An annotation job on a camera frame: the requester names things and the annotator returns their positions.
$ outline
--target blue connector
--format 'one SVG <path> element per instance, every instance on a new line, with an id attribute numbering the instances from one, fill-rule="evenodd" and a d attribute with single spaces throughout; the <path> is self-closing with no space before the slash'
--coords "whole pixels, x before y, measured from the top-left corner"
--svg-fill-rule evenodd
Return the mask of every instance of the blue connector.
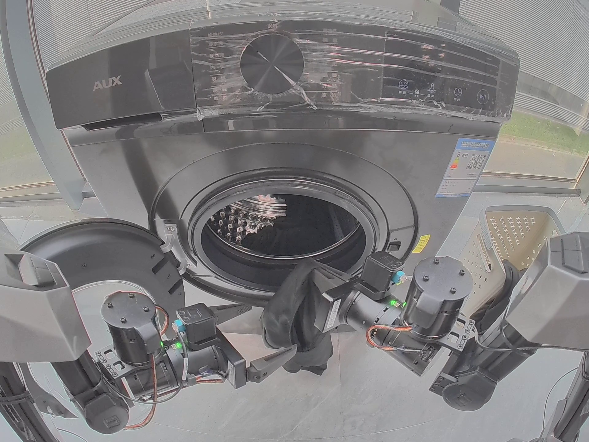
<path id="1" fill-rule="evenodd" d="M 407 280 L 407 275 L 405 275 L 405 272 L 403 270 L 397 270 L 392 278 L 392 282 L 395 285 L 400 285 L 400 284 L 404 283 L 406 280 Z"/>
<path id="2" fill-rule="evenodd" d="M 176 327 L 178 328 L 178 332 L 186 332 L 186 326 L 184 325 L 182 320 L 175 320 L 174 324 L 176 324 Z"/>

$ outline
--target aux logo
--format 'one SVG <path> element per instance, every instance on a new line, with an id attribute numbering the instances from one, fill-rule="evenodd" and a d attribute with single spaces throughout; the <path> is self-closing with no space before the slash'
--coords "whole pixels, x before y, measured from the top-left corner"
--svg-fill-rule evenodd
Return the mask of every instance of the aux logo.
<path id="1" fill-rule="evenodd" d="M 122 85 L 122 82 L 119 80 L 121 78 L 121 76 L 118 77 L 111 77 L 108 80 L 103 80 L 102 82 L 100 82 L 100 80 L 97 80 L 96 82 L 94 82 L 94 90 L 98 90 L 100 88 L 110 88 L 114 85 Z"/>

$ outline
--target control panel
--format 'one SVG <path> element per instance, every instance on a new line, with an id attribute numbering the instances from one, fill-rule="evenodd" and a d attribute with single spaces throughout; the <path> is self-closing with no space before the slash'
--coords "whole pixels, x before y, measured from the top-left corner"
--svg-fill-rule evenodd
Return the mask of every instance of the control panel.
<path id="1" fill-rule="evenodd" d="M 347 105 L 508 118 L 515 53 L 437 31 L 314 20 L 191 29 L 197 109 L 210 117 Z"/>

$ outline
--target play/pause button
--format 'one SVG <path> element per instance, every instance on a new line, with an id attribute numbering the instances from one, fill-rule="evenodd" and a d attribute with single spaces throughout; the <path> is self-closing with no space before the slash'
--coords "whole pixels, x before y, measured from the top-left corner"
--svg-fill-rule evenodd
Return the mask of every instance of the play/pause button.
<path id="1" fill-rule="evenodd" d="M 481 105 L 486 105 L 489 102 L 489 98 L 489 92 L 487 92 L 484 88 L 482 90 L 479 90 L 479 92 L 476 95 L 476 100 Z"/>

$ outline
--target qr code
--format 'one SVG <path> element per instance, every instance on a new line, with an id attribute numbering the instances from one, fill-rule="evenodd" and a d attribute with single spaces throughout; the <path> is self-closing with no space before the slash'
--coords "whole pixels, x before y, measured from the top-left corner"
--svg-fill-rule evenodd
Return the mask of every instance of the qr code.
<path id="1" fill-rule="evenodd" d="M 468 170 L 479 170 L 487 160 L 487 154 L 471 154 L 471 158 L 468 160 Z"/>

